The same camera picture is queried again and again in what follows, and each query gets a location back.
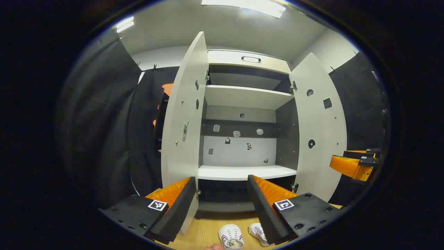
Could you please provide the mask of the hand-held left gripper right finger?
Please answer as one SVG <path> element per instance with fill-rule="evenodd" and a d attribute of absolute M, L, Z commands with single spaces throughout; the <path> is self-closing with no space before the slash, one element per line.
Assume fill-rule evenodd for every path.
<path fill-rule="evenodd" d="M 344 213 L 312 193 L 296 195 L 255 175 L 248 176 L 247 191 L 269 244 L 309 237 Z"/>

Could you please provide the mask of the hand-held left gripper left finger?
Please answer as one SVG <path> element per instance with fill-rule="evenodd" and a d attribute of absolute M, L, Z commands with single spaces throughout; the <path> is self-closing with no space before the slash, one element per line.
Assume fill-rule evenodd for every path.
<path fill-rule="evenodd" d="M 144 197 L 130 195 L 99 211 L 139 238 L 168 245 L 181 231 L 196 200 L 196 186 L 195 177 L 188 177 Z"/>

